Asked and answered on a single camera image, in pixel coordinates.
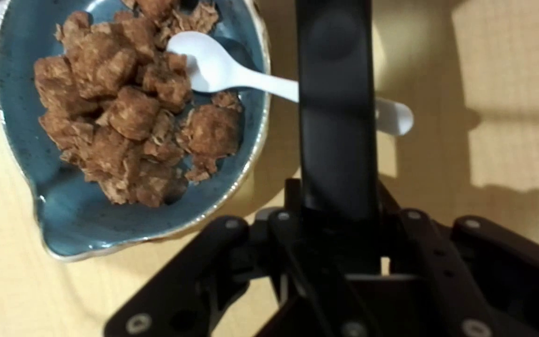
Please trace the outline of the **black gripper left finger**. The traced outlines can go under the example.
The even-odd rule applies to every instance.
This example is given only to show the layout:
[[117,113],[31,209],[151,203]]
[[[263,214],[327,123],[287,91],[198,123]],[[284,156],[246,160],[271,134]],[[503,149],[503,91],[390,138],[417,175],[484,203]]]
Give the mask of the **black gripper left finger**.
[[259,211],[252,224],[213,218],[104,321],[102,337],[211,337],[252,278],[276,278],[269,226],[295,220],[282,207]]

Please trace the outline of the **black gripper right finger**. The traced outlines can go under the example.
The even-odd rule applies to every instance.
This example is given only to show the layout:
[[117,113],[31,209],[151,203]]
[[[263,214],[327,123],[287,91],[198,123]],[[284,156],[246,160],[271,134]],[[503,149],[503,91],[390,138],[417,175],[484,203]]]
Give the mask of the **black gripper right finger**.
[[539,243],[476,216],[450,228],[405,207],[385,214],[394,271],[433,302],[435,337],[539,337]]

